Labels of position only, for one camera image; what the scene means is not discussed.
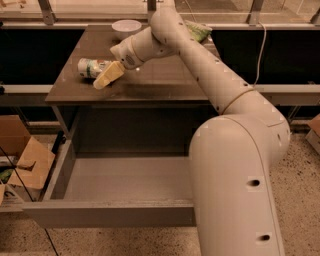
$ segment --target black cable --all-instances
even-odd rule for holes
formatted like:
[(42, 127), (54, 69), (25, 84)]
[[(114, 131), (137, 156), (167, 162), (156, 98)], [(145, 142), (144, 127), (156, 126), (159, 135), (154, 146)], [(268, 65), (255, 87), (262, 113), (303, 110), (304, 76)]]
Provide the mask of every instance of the black cable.
[[(25, 185), (24, 182), (22, 181), (19, 173), (18, 173), (17, 170), (16, 170), (15, 165), (12, 163), (12, 161), (11, 161), (11, 159), (9, 158), (8, 154), (3, 150), (3, 148), (2, 148), (1, 146), (0, 146), (0, 150), (1, 150), (2, 153), (5, 155), (5, 157), (8, 159), (8, 161), (9, 161), (9, 163), (10, 163), (10, 165), (11, 165), (11, 168), (13, 168), (13, 170), (15, 171), (17, 177), (19, 178), (19, 180), (20, 180), (20, 182), (21, 182), (21, 184), (22, 184), (22, 186), (23, 186), (23, 188), (24, 188), (25, 191), (27, 192), (27, 194), (28, 194), (31, 202), (34, 202), (34, 200), (33, 200), (32, 196), (31, 196), (29, 190), (27, 189), (26, 185)], [(51, 239), (51, 236), (50, 236), (48, 230), (47, 230), (46, 228), (44, 228), (44, 231), (46, 232), (46, 235), (47, 235), (47, 237), (48, 237), (48, 240), (49, 240), (49, 242), (50, 242), (50, 244), (51, 244), (51, 247), (52, 247), (52, 249), (54, 250), (56, 256), (59, 256), (59, 253), (57, 252), (57, 249), (56, 249), (56, 247), (55, 247), (55, 245), (54, 245), (54, 243), (53, 243), (53, 241), (52, 241), (52, 239)]]
[(58, 134), (57, 134), (57, 138), (54, 141), (54, 144), (52, 146), (51, 152), (53, 154), (55, 154), (55, 155), (58, 153), (58, 149), (59, 149), (60, 143), (63, 141), (63, 135), (64, 135), (64, 132), (63, 131), (59, 131)]

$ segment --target yellow object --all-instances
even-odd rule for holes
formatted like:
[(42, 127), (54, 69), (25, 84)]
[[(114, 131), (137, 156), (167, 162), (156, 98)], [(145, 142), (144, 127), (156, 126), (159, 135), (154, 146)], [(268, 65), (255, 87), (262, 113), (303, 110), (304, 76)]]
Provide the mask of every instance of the yellow object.
[(3, 201), (5, 188), (6, 188), (6, 185), (0, 182), (0, 205), (2, 204), (2, 201)]
[(124, 74), (124, 66), (119, 61), (113, 61), (99, 74), (97, 79), (93, 82), (94, 88), (100, 90), (110, 84), (112, 81), (118, 79)]

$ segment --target cable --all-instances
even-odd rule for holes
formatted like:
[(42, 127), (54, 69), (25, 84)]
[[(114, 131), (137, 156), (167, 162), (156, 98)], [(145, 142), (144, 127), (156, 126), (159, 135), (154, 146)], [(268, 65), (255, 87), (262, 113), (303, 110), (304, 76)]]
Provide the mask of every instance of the cable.
[(267, 28), (261, 23), (259, 22), (259, 24), (262, 26), (263, 30), (264, 30), (264, 34), (263, 34), (263, 40), (262, 40), (262, 45), (260, 48), (260, 53), (259, 53), (259, 58), (258, 58), (258, 63), (257, 63), (257, 76), (256, 76), (256, 81), (254, 82), (253, 86), (255, 86), (259, 80), (260, 77), (260, 62), (261, 62), (261, 57), (262, 57), (262, 53), (264, 50), (264, 45), (266, 42), (266, 38), (267, 38)]
[[(17, 172), (17, 169), (16, 169), (15, 165), (12, 163), (12, 161), (11, 161), (11, 159), (9, 158), (8, 154), (3, 150), (3, 148), (2, 148), (1, 146), (0, 146), (0, 150), (1, 150), (2, 153), (5, 155), (5, 157), (8, 159), (11, 167), (13, 168), (14, 172), (16, 173), (16, 175), (17, 175), (18, 179), (20, 180), (23, 188), (24, 188), (25, 191), (27, 192), (27, 194), (28, 194), (31, 202), (34, 202), (34, 199), (32, 198), (32, 196), (31, 196), (29, 190), (27, 189), (26, 185), (25, 185), (24, 182), (22, 181), (19, 173)], [(44, 231), (46, 232), (46, 235), (47, 235), (47, 237), (48, 237), (48, 240), (49, 240), (49, 242), (50, 242), (50, 244), (51, 244), (51, 247), (52, 247), (52, 249), (54, 250), (56, 256), (59, 256), (59, 253), (57, 252), (57, 249), (56, 249), (56, 247), (55, 247), (55, 245), (54, 245), (54, 243), (53, 243), (53, 241), (52, 241), (52, 239), (51, 239), (51, 236), (50, 236), (48, 230), (47, 230), (46, 228), (44, 228)]]
[(190, 13), (191, 13), (191, 15), (192, 15), (193, 21), (194, 21), (194, 22), (197, 22), (194, 14), (193, 14), (193, 11), (192, 11), (192, 9), (191, 9), (191, 6), (190, 6), (190, 4), (189, 4), (189, 2), (188, 2), (188, 0), (185, 0), (185, 2), (186, 2), (186, 4), (187, 4), (188, 7), (189, 7), (189, 10), (190, 10)]
[(282, 5), (281, 5), (280, 11), (283, 11), (283, 8), (284, 8), (284, 6), (285, 6), (285, 4), (286, 4), (286, 1), (287, 1), (287, 0), (284, 0), (284, 1), (283, 1)]

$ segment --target black panel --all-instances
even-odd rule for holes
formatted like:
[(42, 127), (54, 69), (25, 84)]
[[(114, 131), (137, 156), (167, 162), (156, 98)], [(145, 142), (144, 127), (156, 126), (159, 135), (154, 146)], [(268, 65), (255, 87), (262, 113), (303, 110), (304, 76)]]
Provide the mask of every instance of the black panel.
[[(263, 31), (213, 31), (222, 60), (249, 83), (256, 79)], [(259, 84), (320, 83), (320, 31), (267, 31)]]
[(0, 115), (20, 115), (28, 122), (57, 120), (51, 107), (0, 107)]
[(0, 29), (0, 81), (54, 84), (83, 30)]

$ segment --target white bottle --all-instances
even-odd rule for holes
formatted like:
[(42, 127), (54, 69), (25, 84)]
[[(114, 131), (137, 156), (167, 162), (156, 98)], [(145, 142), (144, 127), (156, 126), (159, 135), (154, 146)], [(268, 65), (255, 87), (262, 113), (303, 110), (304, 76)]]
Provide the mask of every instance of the white bottle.
[(107, 60), (91, 60), (82, 58), (78, 62), (78, 72), (84, 78), (97, 78), (98, 75), (111, 64)]

